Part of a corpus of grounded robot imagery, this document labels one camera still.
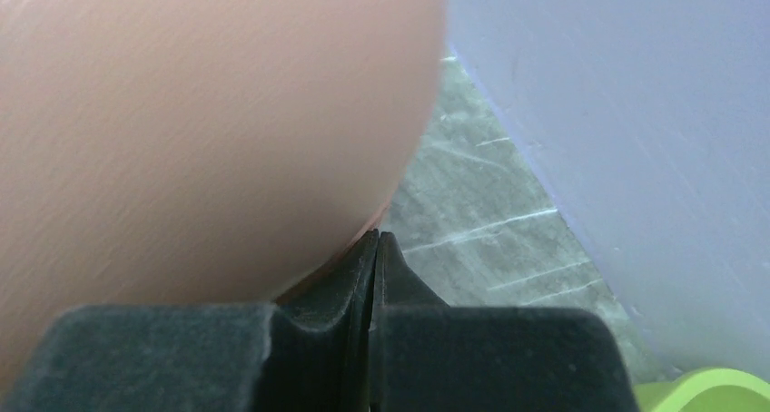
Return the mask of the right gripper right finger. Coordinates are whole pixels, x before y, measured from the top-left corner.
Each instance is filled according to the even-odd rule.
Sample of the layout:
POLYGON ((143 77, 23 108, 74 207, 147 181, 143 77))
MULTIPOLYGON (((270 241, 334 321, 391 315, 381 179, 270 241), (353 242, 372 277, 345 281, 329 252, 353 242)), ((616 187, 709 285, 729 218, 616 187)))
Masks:
POLYGON ((635 411, 615 339, 576 308, 451 307, 381 234, 370 319, 374 411, 635 411))

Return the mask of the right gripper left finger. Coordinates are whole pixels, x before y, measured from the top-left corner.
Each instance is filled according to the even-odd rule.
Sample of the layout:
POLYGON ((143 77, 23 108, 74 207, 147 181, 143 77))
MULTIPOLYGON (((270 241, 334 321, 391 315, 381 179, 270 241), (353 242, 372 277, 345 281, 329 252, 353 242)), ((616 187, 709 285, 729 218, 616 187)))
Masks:
POLYGON ((45 332, 4 411, 366 411, 380 235, 282 303, 83 306, 45 332))

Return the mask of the pink hard-shell suitcase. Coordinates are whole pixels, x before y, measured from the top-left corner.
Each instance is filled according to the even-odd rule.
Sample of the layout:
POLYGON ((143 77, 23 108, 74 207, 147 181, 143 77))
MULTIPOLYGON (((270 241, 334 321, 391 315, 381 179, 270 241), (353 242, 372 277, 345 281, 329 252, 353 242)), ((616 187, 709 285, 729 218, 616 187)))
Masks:
POLYGON ((1 0, 1 387, 97 303, 271 299, 372 229, 445 0, 1 0))

